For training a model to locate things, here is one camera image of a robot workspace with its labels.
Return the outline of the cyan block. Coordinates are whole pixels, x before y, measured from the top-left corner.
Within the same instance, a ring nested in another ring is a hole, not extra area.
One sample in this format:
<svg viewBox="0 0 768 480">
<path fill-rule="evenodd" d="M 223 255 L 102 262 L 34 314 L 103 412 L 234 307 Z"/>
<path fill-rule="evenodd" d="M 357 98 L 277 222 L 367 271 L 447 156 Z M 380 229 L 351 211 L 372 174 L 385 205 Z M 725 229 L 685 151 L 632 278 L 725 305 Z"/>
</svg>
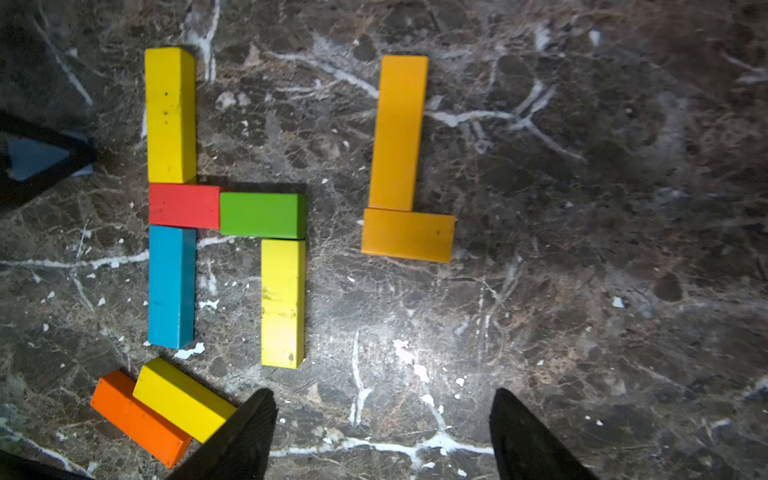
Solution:
<svg viewBox="0 0 768 480">
<path fill-rule="evenodd" d="M 194 339 L 196 231 L 149 228 L 148 340 L 178 350 Z"/>
</svg>

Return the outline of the green block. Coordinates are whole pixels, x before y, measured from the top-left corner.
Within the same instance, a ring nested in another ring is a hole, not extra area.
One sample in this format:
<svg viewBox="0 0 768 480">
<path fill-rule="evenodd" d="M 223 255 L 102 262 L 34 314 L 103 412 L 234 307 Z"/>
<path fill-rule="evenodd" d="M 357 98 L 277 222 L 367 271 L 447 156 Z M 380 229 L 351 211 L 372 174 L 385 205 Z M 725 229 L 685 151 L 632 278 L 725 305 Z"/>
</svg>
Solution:
<svg viewBox="0 0 768 480">
<path fill-rule="evenodd" d="M 306 224 L 306 197 L 302 194 L 220 194 L 220 231 L 223 235 L 303 240 Z"/>
</svg>

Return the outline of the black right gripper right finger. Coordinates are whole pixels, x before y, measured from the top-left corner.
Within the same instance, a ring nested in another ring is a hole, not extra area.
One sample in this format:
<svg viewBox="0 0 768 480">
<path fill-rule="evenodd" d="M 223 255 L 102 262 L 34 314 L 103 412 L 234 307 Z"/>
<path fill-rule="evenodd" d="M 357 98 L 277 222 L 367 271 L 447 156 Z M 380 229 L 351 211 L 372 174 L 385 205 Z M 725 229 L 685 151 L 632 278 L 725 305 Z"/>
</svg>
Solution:
<svg viewBox="0 0 768 480">
<path fill-rule="evenodd" d="M 501 479 L 596 479 L 507 389 L 495 392 L 489 428 Z"/>
</svg>

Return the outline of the yellow stroke block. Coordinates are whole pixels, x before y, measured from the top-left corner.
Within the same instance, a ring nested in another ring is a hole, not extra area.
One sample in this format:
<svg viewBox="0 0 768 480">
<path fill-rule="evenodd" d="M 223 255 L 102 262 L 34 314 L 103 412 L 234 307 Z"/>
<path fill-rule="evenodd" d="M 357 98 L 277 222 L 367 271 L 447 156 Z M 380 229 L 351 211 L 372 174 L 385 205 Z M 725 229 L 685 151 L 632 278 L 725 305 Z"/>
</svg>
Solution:
<svg viewBox="0 0 768 480">
<path fill-rule="evenodd" d="M 148 179 L 193 184 L 196 164 L 195 60 L 178 47 L 145 51 Z"/>
</svg>

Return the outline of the dark yellow block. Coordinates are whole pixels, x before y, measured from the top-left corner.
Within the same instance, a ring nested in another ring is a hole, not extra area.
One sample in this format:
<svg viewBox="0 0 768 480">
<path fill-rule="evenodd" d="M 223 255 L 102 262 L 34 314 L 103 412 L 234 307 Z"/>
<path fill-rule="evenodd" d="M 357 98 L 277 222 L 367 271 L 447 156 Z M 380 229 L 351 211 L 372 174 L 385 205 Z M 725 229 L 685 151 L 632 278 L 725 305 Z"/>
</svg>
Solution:
<svg viewBox="0 0 768 480">
<path fill-rule="evenodd" d="M 448 263 L 455 225 L 456 218 L 451 215 L 366 208 L 361 252 Z"/>
</svg>

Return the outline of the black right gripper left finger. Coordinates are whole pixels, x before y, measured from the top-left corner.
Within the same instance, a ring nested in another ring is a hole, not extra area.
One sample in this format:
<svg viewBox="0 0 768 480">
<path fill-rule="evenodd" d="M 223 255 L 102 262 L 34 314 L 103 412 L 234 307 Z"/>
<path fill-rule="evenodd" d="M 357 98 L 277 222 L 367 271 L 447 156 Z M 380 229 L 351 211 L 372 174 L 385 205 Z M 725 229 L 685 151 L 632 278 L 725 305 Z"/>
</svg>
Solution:
<svg viewBox="0 0 768 480">
<path fill-rule="evenodd" d="M 169 479 L 263 479 L 277 414 L 273 392 L 256 391 Z"/>
</svg>

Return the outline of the long yellow block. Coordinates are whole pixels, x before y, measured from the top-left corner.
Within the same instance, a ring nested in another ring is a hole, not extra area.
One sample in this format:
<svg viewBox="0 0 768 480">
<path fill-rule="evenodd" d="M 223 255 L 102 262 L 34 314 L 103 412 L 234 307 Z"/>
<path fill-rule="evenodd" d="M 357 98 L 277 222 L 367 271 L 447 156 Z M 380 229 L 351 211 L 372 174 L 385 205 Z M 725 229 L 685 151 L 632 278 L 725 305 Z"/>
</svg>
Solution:
<svg viewBox="0 0 768 480">
<path fill-rule="evenodd" d="M 382 59 L 368 206 L 413 208 L 428 59 L 388 55 Z"/>
</svg>

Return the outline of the light blue block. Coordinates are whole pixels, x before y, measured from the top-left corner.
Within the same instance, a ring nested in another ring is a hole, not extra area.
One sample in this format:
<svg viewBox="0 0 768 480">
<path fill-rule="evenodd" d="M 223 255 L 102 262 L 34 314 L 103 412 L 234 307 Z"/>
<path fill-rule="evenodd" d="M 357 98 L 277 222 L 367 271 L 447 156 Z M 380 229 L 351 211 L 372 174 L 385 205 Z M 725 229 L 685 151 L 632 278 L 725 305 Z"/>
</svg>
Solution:
<svg viewBox="0 0 768 480">
<path fill-rule="evenodd" d="M 26 181 L 70 158 L 67 150 L 26 138 L 9 140 L 7 148 L 10 177 L 16 181 Z"/>
</svg>

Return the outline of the small yellow block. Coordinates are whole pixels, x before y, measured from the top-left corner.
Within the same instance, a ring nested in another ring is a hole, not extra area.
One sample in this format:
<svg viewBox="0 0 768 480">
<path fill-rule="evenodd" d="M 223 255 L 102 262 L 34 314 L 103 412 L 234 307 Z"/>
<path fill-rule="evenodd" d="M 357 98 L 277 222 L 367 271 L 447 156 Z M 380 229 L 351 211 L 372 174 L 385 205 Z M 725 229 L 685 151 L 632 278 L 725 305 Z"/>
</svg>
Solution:
<svg viewBox="0 0 768 480">
<path fill-rule="evenodd" d="M 305 358 L 306 243 L 261 242 L 261 364 L 297 369 Z"/>
</svg>

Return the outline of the red block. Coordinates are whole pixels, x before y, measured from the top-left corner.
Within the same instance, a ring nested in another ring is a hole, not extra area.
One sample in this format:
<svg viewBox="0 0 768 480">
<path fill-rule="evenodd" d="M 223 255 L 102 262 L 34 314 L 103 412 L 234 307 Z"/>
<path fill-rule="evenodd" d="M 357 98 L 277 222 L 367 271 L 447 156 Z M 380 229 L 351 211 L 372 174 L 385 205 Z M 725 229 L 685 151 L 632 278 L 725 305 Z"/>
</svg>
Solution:
<svg viewBox="0 0 768 480">
<path fill-rule="evenodd" d="M 221 188 L 206 185 L 149 185 L 149 223 L 151 225 L 220 229 Z"/>
</svg>

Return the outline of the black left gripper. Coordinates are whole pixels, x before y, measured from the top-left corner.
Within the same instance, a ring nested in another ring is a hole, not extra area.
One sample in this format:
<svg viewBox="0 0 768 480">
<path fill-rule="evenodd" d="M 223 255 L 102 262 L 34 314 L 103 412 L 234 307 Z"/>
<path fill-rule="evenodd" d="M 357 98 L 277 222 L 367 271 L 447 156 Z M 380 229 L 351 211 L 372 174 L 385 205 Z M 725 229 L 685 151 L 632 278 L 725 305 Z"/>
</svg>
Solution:
<svg viewBox="0 0 768 480">
<path fill-rule="evenodd" d="M 11 139 L 31 139 L 70 153 L 70 158 L 52 166 L 26 181 L 10 177 L 7 144 Z M 97 150 L 84 136 L 60 132 L 36 125 L 5 111 L 1 113 L 1 208 L 14 210 L 39 196 L 56 183 L 86 169 L 97 160 Z"/>
</svg>

